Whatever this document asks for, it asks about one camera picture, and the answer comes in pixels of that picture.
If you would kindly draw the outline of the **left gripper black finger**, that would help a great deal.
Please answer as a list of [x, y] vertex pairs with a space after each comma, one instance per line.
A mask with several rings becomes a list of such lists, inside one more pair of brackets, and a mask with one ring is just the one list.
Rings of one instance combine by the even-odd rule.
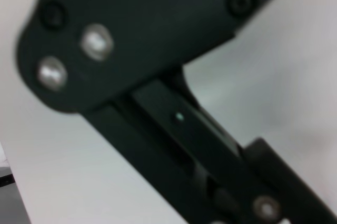
[[264, 139], [241, 147], [219, 126], [182, 70], [91, 111], [89, 121], [188, 223], [336, 223]]

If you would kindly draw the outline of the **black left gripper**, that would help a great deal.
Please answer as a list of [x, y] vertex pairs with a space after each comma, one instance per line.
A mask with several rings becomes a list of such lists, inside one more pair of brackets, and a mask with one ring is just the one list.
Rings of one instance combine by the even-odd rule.
[[38, 0], [17, 66], [47, 106], [83, 112], [234, 36], [268, 0]]

